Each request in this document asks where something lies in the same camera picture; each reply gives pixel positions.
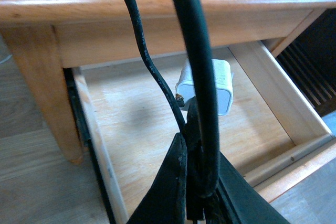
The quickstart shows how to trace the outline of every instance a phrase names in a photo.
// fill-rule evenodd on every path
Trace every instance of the power cord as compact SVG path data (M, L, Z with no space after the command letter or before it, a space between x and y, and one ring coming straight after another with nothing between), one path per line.
M159 73L158 69L155 67L149 53L147 50L147 45L145 41L145 36L142 29L142 21L139 13L139 9L137 6L137 2L135 0L124 0L127 6L127 9L129 11L133 30L135 34L136 43L138 45L138 49L141 55L141 58L146 65L148 71L151 73L154 80L158 83L160 86L162 92L164 93L173 113L176 119L176 122L178 124L178 128L180 129L180 132L185 126L185 121L182 115L182 112L180 110L179 105L177 104L175 97L169 88L168 84L165 82L161 74Z

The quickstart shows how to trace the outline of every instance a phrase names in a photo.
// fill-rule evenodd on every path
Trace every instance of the light wood surface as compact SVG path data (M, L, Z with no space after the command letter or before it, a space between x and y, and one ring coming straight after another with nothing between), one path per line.
M287 37L278 40L277 43L270 43L267 47L274 57L277 57L289 44L292 43L304 30L306 30L325 9L313 10Z
M2 29L1 33L65 158L80 163L81 144L51 27Z
M96 114L92 107L85 78L79 68L73 69L73 75L114 218L117 224L125 224L128 221L129 216L126 211L106 144L103 140L99 125L97 124Z
M0 64L0 138L40 130L43 117L11 58Z
M221 150L245 174L294 144L228 49L215 49L214 57L229 61L234 73L232 110L219 118ZM172 90L184 61L185 55L154 60ZM85 70L84 75L128 213L132 214L151 186L178 127L143 62Z
M295 186L297 183L302 181L302 178L306 178L323 165L332 161L336 158L336 139L330 141L325 146L316 150L305 158L299 160L293 167L289 166L279 174L274 175L270 178L273 182L268 186L260 185L260 189L256 187L255 189L259 194L266 199L268 202L272 202L280 195L288 191L290 188Z
M0 138L0 222L107 224L88 153L67 162L49 129Z
M272 202L291 224L334 223L336 159Z
M210 15L207 23L211 44L284 37L309 13L306 9ZM143 27L150 54L185 50L176 17L145 18ZM56 25L55 31L66 68L139 56L130 20Z
M261 42L229 48L296 145L332 134Z
M172 0L136 0L142 18L175 16ZM201 0L208 15L335 8L336 0ZM0 25L129 19L124 0L0 0Z
M245 174L245 180L253 187L259 185L258 189L261 189L261 183L265 186L265 181L268 180L271 176L284 170L288 166L295 163L297 160L300 160L301 158L314 152L331 140L332 136L327 134L317 139L309 140L303 144L299 144L289 151L286 151L272 160L258 166L256 169L251 170Z

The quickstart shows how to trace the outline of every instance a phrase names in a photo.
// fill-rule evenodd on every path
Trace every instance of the black cord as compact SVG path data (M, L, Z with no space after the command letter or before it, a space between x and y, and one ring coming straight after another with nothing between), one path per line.
M145 41L145 36L143 34L143 29L142 29L142 22L141 22L141 17L139 14L139 9L137 6L137 2L135 0L124 0L127 6L127 9L129 11L131 20L132 20L132 25L134 29L134 34L135 34L135 39L136 43L138 45L138 49L141 55L141 58L146 65L147 69L155 79L155 81L158 83L160 86L162 92L164 93L173 113L176 119L176 122L178 124L178 128L180 129L180 132L182 131L185 121L182 115L182 112L180 110L179 105L177 104L175 97L170 90L169 86L155 67L149 53L147 50L146 46L146 41Z
M173 0L180 21L197 99L203 148L203 174L196 179L197 194L210 196L217 187L219 132L217 97L207 26L200 0Z

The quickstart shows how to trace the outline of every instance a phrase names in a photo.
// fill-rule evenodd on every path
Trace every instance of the white power adapter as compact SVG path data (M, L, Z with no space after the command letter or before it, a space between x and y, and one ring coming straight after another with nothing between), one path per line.
M233 88L230 64L226 60L212 60L215 72L218 115L227 115L233 101ZM190 99L195 96L194 81L187 59L176 84L176 94L183 97L185 106L181 110L188 111Z

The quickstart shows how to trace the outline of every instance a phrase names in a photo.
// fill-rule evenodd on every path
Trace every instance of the table leg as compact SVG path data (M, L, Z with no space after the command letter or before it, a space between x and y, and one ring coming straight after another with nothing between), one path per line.
M82 162L82 147L50 25L0 30L65 158Z

